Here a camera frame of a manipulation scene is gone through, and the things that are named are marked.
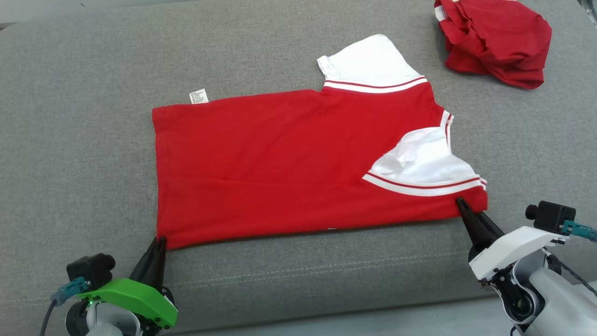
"teal cable connector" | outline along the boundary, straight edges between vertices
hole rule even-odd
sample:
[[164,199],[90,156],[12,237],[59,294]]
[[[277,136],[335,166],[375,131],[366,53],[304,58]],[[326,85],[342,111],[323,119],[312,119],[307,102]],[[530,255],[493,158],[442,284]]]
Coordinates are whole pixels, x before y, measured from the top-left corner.
[[562,233],[587,238],[591,242],[597,243],[597,231],[593,230],[592,227],[581,225],[573,221],[564,221],[564,225],[562,226]]
[[60,287],[56,293],[52,294],[50,297],[50,302],[56,300],[56,307],[62,306],[66,300],[75,296],[76,294],[84,292],[88,287],[89,283],[85,281],[85,278],[80,276]]

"white stripe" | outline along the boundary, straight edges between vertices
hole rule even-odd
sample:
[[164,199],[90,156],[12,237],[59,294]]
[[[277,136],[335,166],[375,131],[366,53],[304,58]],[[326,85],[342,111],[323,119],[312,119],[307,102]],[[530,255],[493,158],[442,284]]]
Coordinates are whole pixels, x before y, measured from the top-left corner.
[[439,123],[439,127],[446,127],[446,123],[448,122],[448,119],[450,119],[450,113],[446,110],[444,110],[444,113],[442,114],[442,121]]
[[414,81],[414,80],[421,80],[425,78],[425,76],[421,75],[421,76],[416,76],[416,77],[410,77],[408,79],[406,79],[405,81],[401,81],[400,83],[393,83],[390,85],[375,85],[374,83],[367,83],[367,82],[363,82],[363,81],[351,81],[351,80],[335,80],[332,78],[326,78],[326,80],[330,80],[330,81],[337,81],[337,82],[342,82],[342,83],[346,83],[346,84],[360,84],[360,85],[370,85],[370,86],[375,86],[375,87],[381,87],[381,86],[397,86],[397,85],[403,85],[404,83],[410,82],[410,81]]
[[449,182],[418,184],[418,183],[401,182],[401,181],[397,181],[395,179],[389,179],[389,178],[387,178],[387,176],[383,176],[381,174],[373,172],[372,170],[369,170],[368,173],[372,174],[372,175],[375,175],[374,177],[378,177],[380,179],[386,179],[388,181],[393,181],[393,182],[396,182],[398,184],[405,184],[405,185],[411,186],[411,187],[416,188],[416,189],[420,189],[420,188],[424,188],[424,187],[443,187],[444,185],[461,183],[461,182],[468,181],[468,180],[471,180],[471,179],[482,179],[479,175],[475,174],[475,175],[469,175],[469,176],[467,176],[466,179],[452,180],[452,181],[449,181]]
[[394,191],[396,193],[411,195],[411,196],[442,196],[442,195],[450,195],[457,193],[459,191],[471,189],[474,187],[482,187],[483,190],[486,190],[486,187],[481,180],[474,180],[463,184],[453,185],[451,187],[445,188],[432,188],[432,189],[420,189],[420,188],[409,188],[403,187],[401,185],[395,185],[388,183],[386,181],[382,181],[374,176],[366,174],[363,176],[363,180],[371,182],[372,184],[384,188],[386,190]]
[[454,116],[452,115],[452,118],[447,120],[448,123],[448,127],[446,128],[446,140],[448,141],[448,148],[450,149],[450,151],[452,151],[452,143],[450,142],[450,128],[452,127],[452,122],[454,121]]
[[439,5],[435,7],[435,17],[440,22],[446,19],[446,15],[444,14],[444,6]]
[[414,82],[396,86],[396,87],[385,87],[385,88],[367,87],[367,86],[351,85],[351,84],[339,84],[339,83],[332,83],[332,82],[325,82],[324,87],[327,86],[327,87],[339,88],[342,90],[350,90],[350,91],[357,91],[357,92],[364,92],[364,93],[388,93],[388,92],[403,91],[403,90],[411,88],[415,85],[419,85],[419,84],[423,84],[423,83],[427,83],[427,78],[421,78]]

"red and white shirt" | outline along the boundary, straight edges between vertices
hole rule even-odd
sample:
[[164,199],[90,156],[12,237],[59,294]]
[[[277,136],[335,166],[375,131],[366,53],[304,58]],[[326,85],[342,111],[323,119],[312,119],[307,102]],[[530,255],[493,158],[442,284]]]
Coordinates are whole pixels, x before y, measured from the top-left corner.
[[460,196],[487,208],[486,181],[452,155],[453,116],[387,37],[318,63],[321,91],[153,110],[169,249],[445,219]]

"striped trim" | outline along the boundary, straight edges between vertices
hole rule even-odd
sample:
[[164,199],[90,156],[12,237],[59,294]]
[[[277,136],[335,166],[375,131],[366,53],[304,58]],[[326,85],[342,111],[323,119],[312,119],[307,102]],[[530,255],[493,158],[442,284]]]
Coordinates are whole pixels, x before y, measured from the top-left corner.
[[455,182],[452,184],[410,185],[390,181],[385,178],[381,178],[378,175],[375,175],[371,172],[368,172],[367,174],[365,174],[365,176],[363,176],[363,180],[368,181],[380,188],[394,191],[396,193],[425,197],[449,195],[475,187],[482,187],[483,190],[487,189],[487,181],[479,176],[474,177],[472,179],[467,179],[465,181]]
[[448,148],[452,151],[452,144],[450,143],[450,127],[452,126],[452,121],[454,121],[454,116],[448,113],[448,111],[444,110],[444,113],[448,114],[448,118],[446,119],[446,141],[448,142]]
[[373,86],[369,84],[359,83],[356,81],[333,81],[326,80],[324,87],[339,88],[341,90],[350,90],[364,93],[388,93],[403,91],[408,88],[414,87],[415,85],[427,83],[425,76],[415,77],[407,82],[397,85],[390,86]]

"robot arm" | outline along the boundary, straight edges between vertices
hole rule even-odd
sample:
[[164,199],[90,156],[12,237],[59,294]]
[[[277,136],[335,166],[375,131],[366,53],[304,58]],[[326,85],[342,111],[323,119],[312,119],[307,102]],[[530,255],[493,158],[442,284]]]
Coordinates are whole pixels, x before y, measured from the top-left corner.
[[[594,231],[574,222],[573,208],[542,201],[529,206],[527,218],[535,227],[504,234],[484,213],[472,213],[457,200],[473,247],[469,266],[482,286],[500,296],[504,312],[522,336],[596,335],[597,300],[583,295],[560,274],[572,272],[546,247],[563,245],[574,230],[590,239]],[[594,292],[584,280],[581,280]]]
[[174,326],[178,309],[163,286],[165,238],[154,239],[128,278],[112,279],[114,259],[103,254],[67,266],[90,285],[66,315],[70,336],[155,336]]

